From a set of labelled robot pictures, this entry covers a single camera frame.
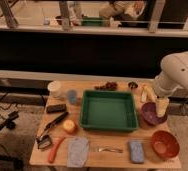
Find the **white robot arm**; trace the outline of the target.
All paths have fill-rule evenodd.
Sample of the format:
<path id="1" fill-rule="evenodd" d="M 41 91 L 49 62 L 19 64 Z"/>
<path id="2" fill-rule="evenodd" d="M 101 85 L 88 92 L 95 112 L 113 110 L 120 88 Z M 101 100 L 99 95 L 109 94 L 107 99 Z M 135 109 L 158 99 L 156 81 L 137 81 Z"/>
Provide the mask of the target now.
<path id="1" fill-rule="evenodd" d="M 165 115 L 169 97 L 181 86 L 188 92 L 188 51 L 165 56 L 160 63 L 161 72 L 153 80 L 153 91 L 158 117 Z"/>

